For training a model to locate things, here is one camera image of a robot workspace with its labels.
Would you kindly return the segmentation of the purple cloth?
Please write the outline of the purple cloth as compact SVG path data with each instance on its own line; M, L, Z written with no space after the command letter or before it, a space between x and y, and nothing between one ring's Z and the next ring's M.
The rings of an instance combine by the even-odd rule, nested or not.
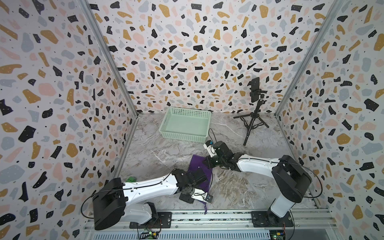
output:
M203 161L206 157L193 155L187 176L187 186L201 189L209 194L209 190L213 181L212 170L204 165ZM205 207L205 215L207 214L207 203L203 203Z

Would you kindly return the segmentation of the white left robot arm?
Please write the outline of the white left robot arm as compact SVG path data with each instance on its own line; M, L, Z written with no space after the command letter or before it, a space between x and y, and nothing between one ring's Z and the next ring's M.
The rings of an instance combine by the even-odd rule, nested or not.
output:
M192 172L174 169L166 176L134 183L124 183L121 178L112 179L92 197L94 228L105 230L121 218L153 226L159 214L149 200L155 197L179 194L179 199L189 204L195 200L210 203L213 197L200 189L206 181L208 178L202 169Z

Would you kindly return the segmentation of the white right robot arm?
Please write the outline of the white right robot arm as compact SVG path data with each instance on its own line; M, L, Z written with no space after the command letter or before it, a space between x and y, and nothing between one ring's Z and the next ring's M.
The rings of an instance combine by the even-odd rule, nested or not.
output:
M243 153L234 154L222 141L216 143L207 141L204 148L209 153L204 164L210 169L220 167L272 178L281 193L269 207L267 216L278 220L285 217L296 203L302 202L312 183L310 175L288 155L279 159L265 159Z

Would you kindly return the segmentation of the black tripod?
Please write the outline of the black tripod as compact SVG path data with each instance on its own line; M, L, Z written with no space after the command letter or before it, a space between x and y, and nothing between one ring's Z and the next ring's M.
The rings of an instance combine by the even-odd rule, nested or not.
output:
M250 113L250 114L245 114L245 115L240 115L240 116L236 116L234 117L234 119L240 119L242 120L245 128L247 129L247 134L246 134L246 137L245 137L245 140L244 140L244 143L243 145L246 146L247 145L247 142L248 142L248 139L250 137L250 134L251 134L251 131L252 130L255 130L257 129L258 127L261 127L261 126L265 126L266 128L269 128L270 126L260 117L260 113L259 113L259 110L260 110L260 107L265 104L266 100L263 100L263 99L259 99L258 100L258 103L257 103L257 106L256 106L256 109ZM248 123L246 121L246 117L251 117L251 120L250 122Z

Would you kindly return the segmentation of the green toy block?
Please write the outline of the green toy block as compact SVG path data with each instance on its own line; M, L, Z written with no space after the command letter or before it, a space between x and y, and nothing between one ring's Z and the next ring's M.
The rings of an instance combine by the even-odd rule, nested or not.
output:
M135 183L136 181L137 181L137 178L132 176L128 177L126 180L127 183Z

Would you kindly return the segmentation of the mint green plastic basket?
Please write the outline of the mint green plastic basket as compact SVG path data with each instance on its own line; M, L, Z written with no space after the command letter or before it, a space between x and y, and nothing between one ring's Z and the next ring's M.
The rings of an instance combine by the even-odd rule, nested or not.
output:
M168 108L159 131L166 139L205 143L211 115L209 111Z

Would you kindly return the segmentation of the left circuit board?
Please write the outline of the left circuit board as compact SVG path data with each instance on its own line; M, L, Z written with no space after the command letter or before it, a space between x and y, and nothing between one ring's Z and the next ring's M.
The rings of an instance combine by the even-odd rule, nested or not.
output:
M138 233L138 237L140 240L157 240L160 236L161 231L151 231L144 230L143 232Z

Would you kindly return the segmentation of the circuit board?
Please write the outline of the circuit board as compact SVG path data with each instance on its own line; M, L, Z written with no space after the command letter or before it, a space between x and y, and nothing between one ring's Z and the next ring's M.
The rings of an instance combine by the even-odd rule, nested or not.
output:
M270 230L270 240L285 240L286 233L284 231Z
M151 231L144 230L143 232L138 233L138 237L140 240L157 240L160 236L161 231Z

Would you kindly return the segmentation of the black smartphone on tripod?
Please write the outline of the black smartphone on tripod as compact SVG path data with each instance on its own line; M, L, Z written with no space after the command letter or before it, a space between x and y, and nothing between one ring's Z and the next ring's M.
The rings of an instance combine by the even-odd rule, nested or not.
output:
M251 86L251 92L250 92L251 102L254 103L259 100L260 94L261 94L260 78L256 77L252 79L250 82L250 86Z

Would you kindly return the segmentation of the right circuit board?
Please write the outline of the right circuit board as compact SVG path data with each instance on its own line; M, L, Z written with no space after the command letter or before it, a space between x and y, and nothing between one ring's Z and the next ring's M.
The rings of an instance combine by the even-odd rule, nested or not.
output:
M284 231L270 230L270 240L285 240L286 233Z

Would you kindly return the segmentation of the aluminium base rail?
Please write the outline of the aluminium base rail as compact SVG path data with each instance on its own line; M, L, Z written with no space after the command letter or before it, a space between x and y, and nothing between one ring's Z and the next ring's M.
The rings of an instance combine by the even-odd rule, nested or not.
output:
M155 226L121 221L103 230L85 226L87 240L138 240L144 230L161 231L158 240L270 240L270 230L284 231L286 240L341 240L336 221L326 209L293 209L287 223L267 225L257 210L165 210Z

